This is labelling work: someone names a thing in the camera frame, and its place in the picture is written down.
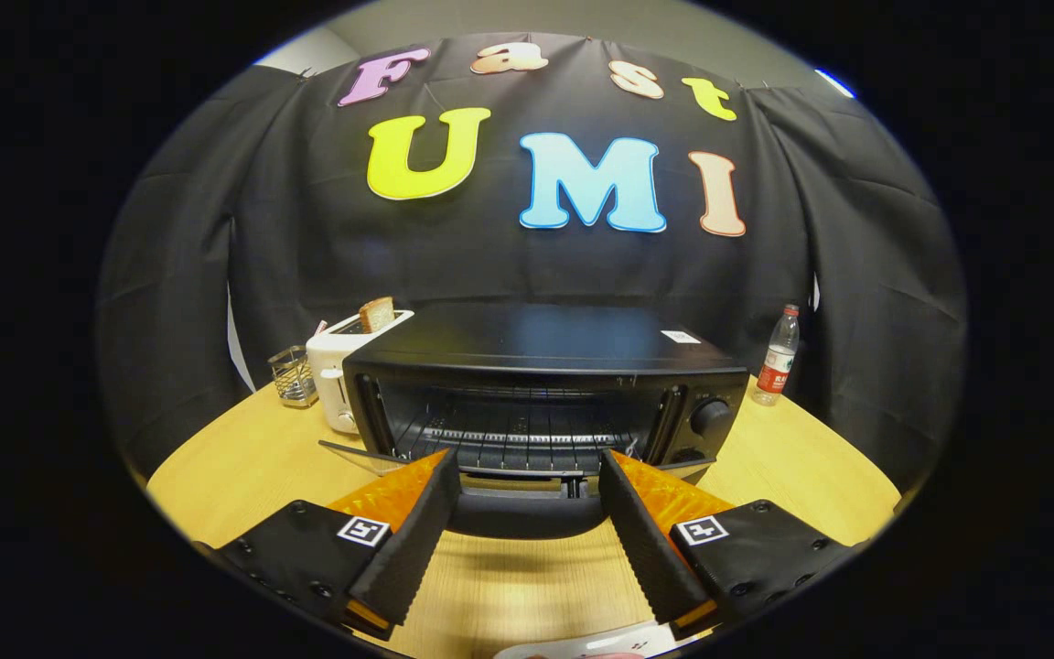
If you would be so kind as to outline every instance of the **toaster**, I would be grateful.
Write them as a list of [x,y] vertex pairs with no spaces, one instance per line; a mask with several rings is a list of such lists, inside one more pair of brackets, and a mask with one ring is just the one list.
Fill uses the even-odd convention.
[[359,434],[356,419],[352,415],[348,389],[344,385],[344,358],[353,350],[392,330],[413,315],[411,311],[394,311],[392,323],[376,330],[364,332],[359,315],[352,315],[328,327],[309,338],[307,354],[315,389],[323,401],[323,412],[331,426],[339,433]]

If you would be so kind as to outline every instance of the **plastic bottle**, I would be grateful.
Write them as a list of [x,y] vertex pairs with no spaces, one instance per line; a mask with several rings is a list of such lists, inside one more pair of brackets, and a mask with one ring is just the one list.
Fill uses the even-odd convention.
[[783,393],[783,385],[787,383],[787,373],[792,371],[795,362],[795,351],[800,345],[800,308],[787,305],[783,308],[783,316],[775,324],[770,333],[770,347],[766,349],[766,357],[759,371],[759,383],[750,393],[750,398],[759,405],[775,405],[775,401]]

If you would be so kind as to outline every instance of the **white label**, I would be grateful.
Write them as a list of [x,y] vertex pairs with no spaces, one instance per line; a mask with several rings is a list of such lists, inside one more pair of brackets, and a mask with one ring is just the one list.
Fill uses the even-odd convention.
[[762,360],[762,364],[766,368],[779,372],[790,372],[794,363],[794,351],[782,349],[779,346],[770,346],[770,349],[766,350],[766,358]]
[[662,334],[665,334],[669,338],[674,338],[675,342],[680,344],[700,344],[698,338],[686,334],[685,332],[678,332],[677,329],[662,329]]
[[369,520],[368,517],[353,517],[336,535],[339,538],[346,539],[346,541],[364,544],[365,546],[376,546],[386,530],[389,530],[389,524],[385,522]]
[[698,520],[675,524],[682,531],[682,538],[690,545],[702,544],[726,538],[729,534],[714,517],[700,517]]

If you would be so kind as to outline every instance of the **toast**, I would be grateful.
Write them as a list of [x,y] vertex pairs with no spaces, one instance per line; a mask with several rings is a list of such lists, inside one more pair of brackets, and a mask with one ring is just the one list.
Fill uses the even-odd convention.
[[364,305],[360,308],[360,325],[364,326],[365,334],[379,332],[382,327],[389,325],[396,318],[392,311],[392,297],[377,297],[377,299]]

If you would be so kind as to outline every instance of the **utensil holder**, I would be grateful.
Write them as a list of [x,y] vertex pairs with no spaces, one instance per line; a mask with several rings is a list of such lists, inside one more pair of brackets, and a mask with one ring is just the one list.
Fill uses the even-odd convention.
[[267,361],[279,400],[288,407],[307,408],[319,400],[304,346],[292,346]]

